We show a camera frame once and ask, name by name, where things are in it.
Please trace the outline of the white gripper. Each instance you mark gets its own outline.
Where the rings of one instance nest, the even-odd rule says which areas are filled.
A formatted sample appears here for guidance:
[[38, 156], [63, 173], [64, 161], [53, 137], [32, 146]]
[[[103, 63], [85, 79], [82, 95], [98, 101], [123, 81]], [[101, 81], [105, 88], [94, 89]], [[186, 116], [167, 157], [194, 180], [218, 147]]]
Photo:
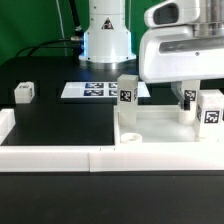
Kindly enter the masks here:
[[146, 83], [172, 82], [187, 111], [181, 81], [224, 78], [224, 0], [164, 0], [145, 12], [144, 22], [139, 75]]

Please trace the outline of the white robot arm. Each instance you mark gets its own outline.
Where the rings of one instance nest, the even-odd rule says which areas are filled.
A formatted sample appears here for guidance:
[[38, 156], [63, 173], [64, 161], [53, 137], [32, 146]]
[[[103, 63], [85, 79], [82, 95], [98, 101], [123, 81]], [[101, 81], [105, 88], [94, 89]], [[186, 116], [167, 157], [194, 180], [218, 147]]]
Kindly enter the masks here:
[[148, 30], [131, 50], [124, 0], [89, 0], [83, 65], [115, 69], [137, 59], [146, 83], [224, 78], [224, 0], [164, 0], [144, 13]]

